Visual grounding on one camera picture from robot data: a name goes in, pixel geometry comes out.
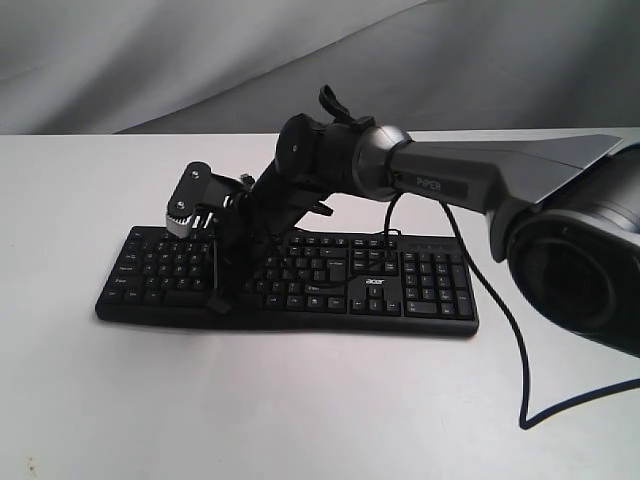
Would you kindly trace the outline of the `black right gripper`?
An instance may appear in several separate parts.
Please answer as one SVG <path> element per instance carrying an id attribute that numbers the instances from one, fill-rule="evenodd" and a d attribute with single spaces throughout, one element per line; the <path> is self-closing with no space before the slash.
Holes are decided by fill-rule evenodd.
<path id="1" fill-rule="evenodd" d="M 222 175 L 217 181 L 222 211 L 218 240 L 213 238 L 206 252 L 211 285 L 207 308 L 222 314 L 236 306 L 246 281 L 274 250 L 275 239 L 290 231 L 329 193 L 313 182 L 286 178 L 275 161 L 250 187 Z"/>

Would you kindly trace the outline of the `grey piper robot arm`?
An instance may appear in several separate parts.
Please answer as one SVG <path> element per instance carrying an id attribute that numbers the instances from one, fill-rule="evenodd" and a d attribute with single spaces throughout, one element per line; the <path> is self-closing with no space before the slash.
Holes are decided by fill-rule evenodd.
<path id="1" fill-rule="evenodd" d="M 316 204 L 333 194 L 414 194 L 485 216 L 492 258 L 528 303 L 590 341 L 639 352 L 639 147 L 594 134 L 545 140 L 418 142 L 370 117 L 305 114 L 279 133 L 253 184 L 213 199 L 221 289 L 238 289 Z"/>

